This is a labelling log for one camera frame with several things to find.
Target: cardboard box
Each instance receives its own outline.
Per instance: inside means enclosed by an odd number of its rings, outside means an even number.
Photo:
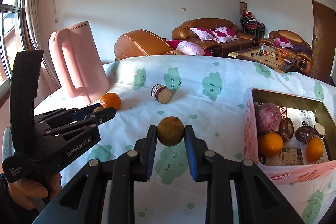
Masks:
[[[254,102],[274,103],[280,107],[312,111],[315,115],[316,122],[320,123],[326,131],[323,142],[328,161],[318,164],[292,166],[266,166],[260,163],[258,158]],[[328,176],[336,168],[335,122],[325,105],[318,100],[268,90],[252,89],[246,105],[244,143],[244,158],[253,160],[274,184],[290,184],[322,178]]]

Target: bed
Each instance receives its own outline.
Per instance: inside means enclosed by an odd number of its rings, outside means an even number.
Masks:
[[[131,150],[136,140],[146,136],[149,125],[158,125],[167,116],[178,116],[184,125],[191,124],[196,137],[204,139],[211,150],[240,161],[245,105],[251,88],[320,99],[336,118],[336,88],[295,72],[279,74],[250,61],[145,56],[107,64],[104,69],[111,83],[110,92],[120,95],[121,107],[113,120],[100,125],[100,143],[61,172],[63,186],[88,160],[113,160]],[[175,92],[168,104],[162,105],[151,97],[155,84],[166,85]],[[34,114],[60,107],[77,107],[76,99],[67,99],[62,89],[47,97]],[[334,171],[325,178],[278,188],[306,224],[313,224],[319,222],[336,197],[335,177]],[[174,148],[158,143],[150,181],[135,184],[136,223],[204,223],[206,190],[206,183],[192,181],[183,143]],[[322,205],[311,214],[316,197]],[[235,203],[234,216],[237,221]]]

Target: mandarin orange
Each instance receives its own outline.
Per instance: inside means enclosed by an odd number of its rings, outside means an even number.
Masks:
[[[306,148],[307,160],[309,161],[309,163],[316,162],[321,158],[322,154],[323,154],[322,141],[317,137],[313,137],[307,144]]]
[[[113,107],[118,110],[121,105],[121,99],[116,93],[106,93],[100,98],[100,103],[104,108]]]
[[[266,157],[279,154],[284,146],[281,136],[275,132],[266,133],[259,142],[259,151]]]

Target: human hand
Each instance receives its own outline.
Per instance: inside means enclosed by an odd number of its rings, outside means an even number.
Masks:
[[[61,178],[60,173],[50,177],[50,200],[53,200],[62,190]],[[46,198],[48,196],[48,190],[42,184],[27,178],[8,183],[8,192],[17,205],[29,211],[36,208],[30,198]]]

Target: wooden door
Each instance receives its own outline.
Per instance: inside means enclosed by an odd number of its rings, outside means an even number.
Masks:
[[[335,10],[313,0],[313,71],[312,77],[328,82],[335,55]]]

